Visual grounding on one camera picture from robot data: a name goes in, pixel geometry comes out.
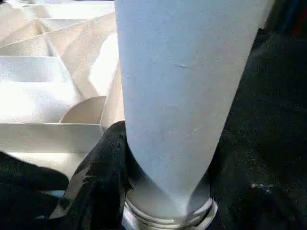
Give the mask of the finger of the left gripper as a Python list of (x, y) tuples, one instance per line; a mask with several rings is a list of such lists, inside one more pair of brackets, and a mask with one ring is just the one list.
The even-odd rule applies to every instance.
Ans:
[(19, 160), (2, 151), (0, 182), (40, 191), (52, 191), (66, 190), (69, 179), (57, 170)]

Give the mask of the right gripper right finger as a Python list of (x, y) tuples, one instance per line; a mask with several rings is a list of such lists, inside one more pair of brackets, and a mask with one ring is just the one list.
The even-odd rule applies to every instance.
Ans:
[(274, 173), (251, 149), (218, 147), (212, 196), (225, 230), (303, 230), (305, 219)]

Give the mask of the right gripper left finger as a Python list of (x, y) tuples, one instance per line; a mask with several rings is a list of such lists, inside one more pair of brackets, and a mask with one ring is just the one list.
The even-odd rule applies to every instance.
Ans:
[(125, 122), (110, 126), (75, 170), (50, 215), (52, 230), (120, 230), (126, 193)]

